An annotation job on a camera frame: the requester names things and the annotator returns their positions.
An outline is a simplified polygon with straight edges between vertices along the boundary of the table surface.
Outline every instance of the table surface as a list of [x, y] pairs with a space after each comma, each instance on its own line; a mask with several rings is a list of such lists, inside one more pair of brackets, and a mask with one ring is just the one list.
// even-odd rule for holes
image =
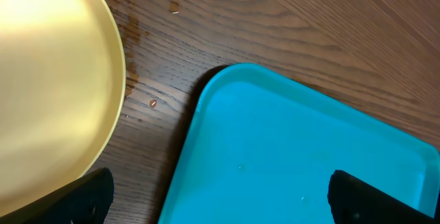
[[118, 125], [93, 165], [115, 178], [107, 223], [157, 222], [196, 83], [221, 65], [258, 63], [440, 146], [438, 0], [105, 1], [127, 65]]

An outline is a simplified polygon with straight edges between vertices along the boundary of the liquid spill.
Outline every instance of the liquid spill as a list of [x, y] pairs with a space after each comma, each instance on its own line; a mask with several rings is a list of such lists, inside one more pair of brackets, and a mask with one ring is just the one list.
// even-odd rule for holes
[[125, 57], [133, 58], [135, 55], [135, 46], [140, 43], [141, 30], [135, 10], [135, 0], [124, 0], [124, 4], [129, 20], [128, 23], [121, 25], [121, 40], [124, 46]]
[[155, 108], [157, 104], [157, 100], [150, 100], [150, 107]]
[[179, 3], [176, 1], [171, 1], [169, 11], [171, 14], [178, 14], [179, 13]]
[[136, 71], [136, 64], [134, 62], [130, 62], [129, 64], [127, 64], [126, 70], [127, 77], [125, 83], [125, 99], [127, 99], [133, 93], [135, 84], [139, 82], [139, 75]]

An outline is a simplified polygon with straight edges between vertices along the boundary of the wood grain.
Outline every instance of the wood grain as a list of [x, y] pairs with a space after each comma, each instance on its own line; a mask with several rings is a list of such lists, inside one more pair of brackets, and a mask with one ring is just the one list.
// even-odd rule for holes
[[276, 1], [438, 113], [437, 0]]
[[[157, 221], [197, 95], [222, 65], [264, 65], [438, 145], [437, 33], [417, 31], [419, 21], [435, 25], [438, 12], [413, 14], [417, 0], [389, 1], [412, 34], [380, 12], [360, 17], [377, 8], [372, 1], [320, 1], [106, 0], [127, 63], [121, 117], [93, 166], [115, 177], [107, 223]], [[410, 1], [413, 10], [401, 8]], [[369, 22], [371, 30], [362, 27]]]

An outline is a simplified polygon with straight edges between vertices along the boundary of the black plastic piece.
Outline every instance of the black plastic piece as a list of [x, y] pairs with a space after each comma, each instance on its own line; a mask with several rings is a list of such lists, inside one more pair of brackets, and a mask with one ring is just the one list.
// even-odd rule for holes
[[331, 176], [327, 198], [335, 224], [438, 223], [342, 170]]
[[0, 224], [103, 224], [113, 202], [113, 193], [110, 170], [97, 169], [0, 217]]

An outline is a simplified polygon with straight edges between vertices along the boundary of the yellow plate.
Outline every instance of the yellow plate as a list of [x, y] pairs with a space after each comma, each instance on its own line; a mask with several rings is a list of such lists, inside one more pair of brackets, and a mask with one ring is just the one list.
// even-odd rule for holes
[[0, 0], [0, 216], [87, 171], [124, 86], [104, 0]]

